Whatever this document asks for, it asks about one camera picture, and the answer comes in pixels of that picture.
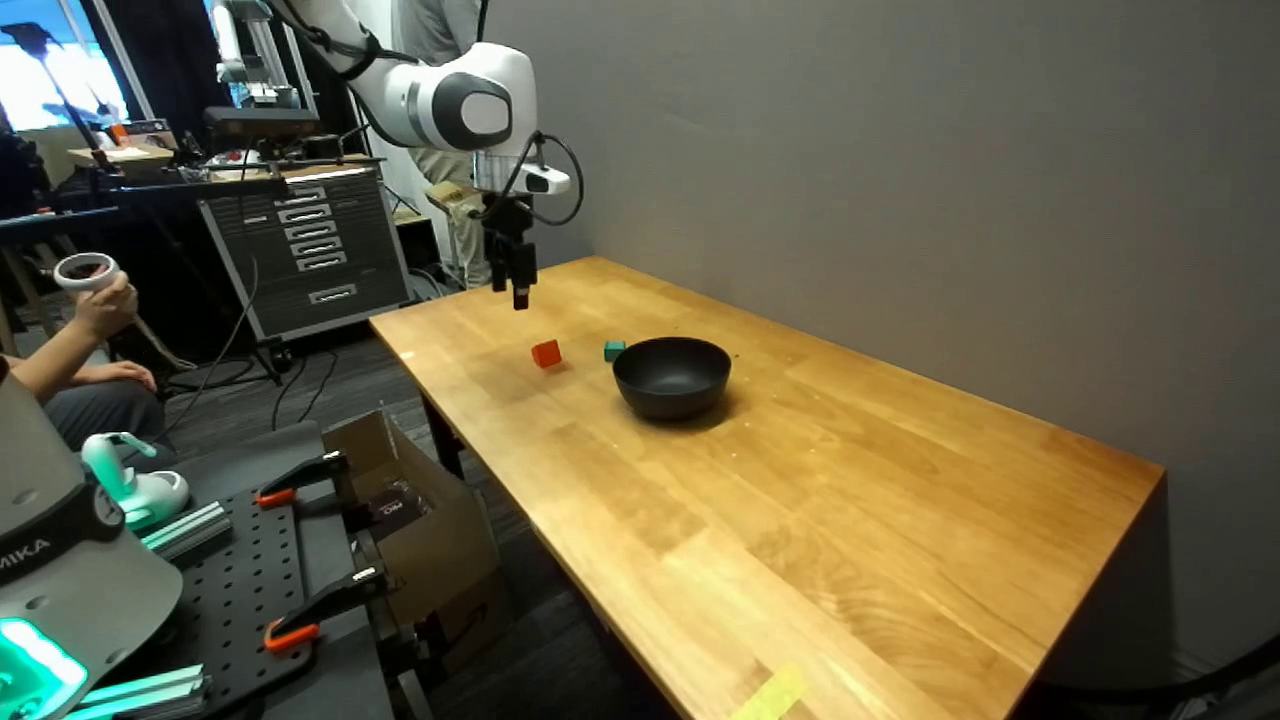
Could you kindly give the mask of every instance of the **computer screen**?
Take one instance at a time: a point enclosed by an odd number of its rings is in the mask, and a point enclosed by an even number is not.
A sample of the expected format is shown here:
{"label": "computer screen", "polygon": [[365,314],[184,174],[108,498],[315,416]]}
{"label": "computer screen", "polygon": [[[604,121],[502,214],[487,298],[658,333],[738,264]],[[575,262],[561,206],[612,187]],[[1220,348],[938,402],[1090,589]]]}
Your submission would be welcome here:
{"label": "computer screen", "polygon": [[130,121],[122,79],[92,37],[82,0],[5,0],[0,26],[42,26],[51,37],[42,67],[42,61],[0,34],[0,105],[16,131],[71,125],[68,112],[82,112],[87,125]]}

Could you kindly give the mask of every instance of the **green light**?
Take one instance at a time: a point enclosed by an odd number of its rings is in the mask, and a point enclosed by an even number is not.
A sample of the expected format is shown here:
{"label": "green light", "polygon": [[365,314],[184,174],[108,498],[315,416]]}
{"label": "green light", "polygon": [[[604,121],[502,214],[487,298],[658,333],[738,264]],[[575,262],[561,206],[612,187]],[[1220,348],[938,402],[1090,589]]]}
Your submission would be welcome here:
{"label": "green light", "polygon": [[87,680],[87,670],[36,625],[0,617],[0,715],[57,715]]}

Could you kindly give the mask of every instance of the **black bowl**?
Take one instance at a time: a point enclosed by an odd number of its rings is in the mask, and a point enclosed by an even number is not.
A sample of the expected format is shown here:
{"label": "black bowl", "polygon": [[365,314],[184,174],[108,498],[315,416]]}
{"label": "black bowl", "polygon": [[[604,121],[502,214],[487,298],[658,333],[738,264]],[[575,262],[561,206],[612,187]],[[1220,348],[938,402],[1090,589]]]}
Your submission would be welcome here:
{"label": "black bowl", "polygon": [[645,420],[710,414],[724,395],[729,369],[729,353],[696,338],[639,339],[612,360],[615,388]]}

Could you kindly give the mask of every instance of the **table leg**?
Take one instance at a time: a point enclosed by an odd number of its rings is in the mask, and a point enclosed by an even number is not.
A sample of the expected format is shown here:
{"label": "table leg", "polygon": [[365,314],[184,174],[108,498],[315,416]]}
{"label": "table leg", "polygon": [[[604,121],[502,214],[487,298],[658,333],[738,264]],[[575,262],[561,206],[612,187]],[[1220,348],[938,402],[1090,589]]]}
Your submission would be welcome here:
{"label": "table leg", "polygon": [[425,395],[425,416],[434,427],[434,443],[437,443],[437,461],[463,482],[463,443],[456,441],[451,423],[444,420],[444,414]]}

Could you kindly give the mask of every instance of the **person's arm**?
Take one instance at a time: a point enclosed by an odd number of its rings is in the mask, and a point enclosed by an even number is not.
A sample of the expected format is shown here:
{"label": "person's arm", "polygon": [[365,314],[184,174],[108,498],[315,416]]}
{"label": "person's arm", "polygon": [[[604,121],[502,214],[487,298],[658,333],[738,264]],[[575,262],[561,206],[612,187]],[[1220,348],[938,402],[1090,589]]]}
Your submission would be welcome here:
{"label": "person's arm", "polygon": [[57,338],[48,338],[31,357],[14,360],[10,373],[45,404],[51,393],[68,388],[86,369],[86,360],[134,319],[135,319],[135,287],[122,272],[116,284],[102,291],[82,291],[77,316]]}

